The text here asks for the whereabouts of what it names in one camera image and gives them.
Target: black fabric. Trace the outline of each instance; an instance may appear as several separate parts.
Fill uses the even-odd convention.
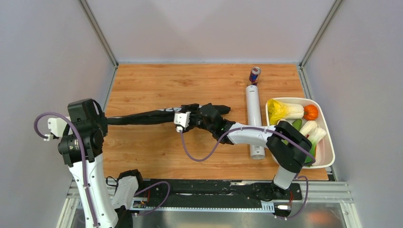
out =
[[[230,107],[225,105],[214,105],[220,114],[228,114],[231,110]],[[175,112],[191,112],[196,114],[199,110],[199,104],[184,104],[177,108],[165,108],[145,113],[131,114],[118,117],[108,117],[108,125],[151,125],[173,122]]]

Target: reflective metal surface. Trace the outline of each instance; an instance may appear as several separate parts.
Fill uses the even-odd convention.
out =
[[[301,204],[294,203],[298,211]],[[281,221],[268,213],[156,211],[133,217],[134,228],[346,228],[338,203],[308,203],[296,218]],[[84,228],[84,212],[77,209],[71,228]]]

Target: white wall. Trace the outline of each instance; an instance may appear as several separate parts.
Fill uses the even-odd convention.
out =
[[[78,99],[103,104],[113,70],[78,1],[1,1],[0,227],[55,227],[72,177],[33,121]]]
[[[307,66],[363,227],[402,226],[403,1],[346,0]]]
[[[300,62],[333,0],[88,0],[119,62]]]

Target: soda can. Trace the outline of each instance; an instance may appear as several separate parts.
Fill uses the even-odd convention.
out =
[[[256,85],[258,83],[258,77],[260,73],[261,70],[259,67],[255,66],[254,68],[252,68],[249,75],[249,81],[251,85]]]

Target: wood grain surface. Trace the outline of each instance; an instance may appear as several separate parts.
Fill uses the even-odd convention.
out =
[[[224,118],[247,123],[245,88],[249,64],[119,65],[106,109],[107,116],[146,112],[161,108],[227,105]],[[304,97],[295,65],[257,65],[262,122],[265,104],[274,97]],[[215,145],[208,131],[193,129],[185,142],[195,158],[205,157]],[[143,178],[271,180],[278,165],[266,150],[266,158],[253,160],[247,145],[222,145],[206,161],[190,160],[173,123],[147,126],[109,126],[104,143],[105,176],[138,169]],[[303,170],[310,180],[327,180],[325,169]]]

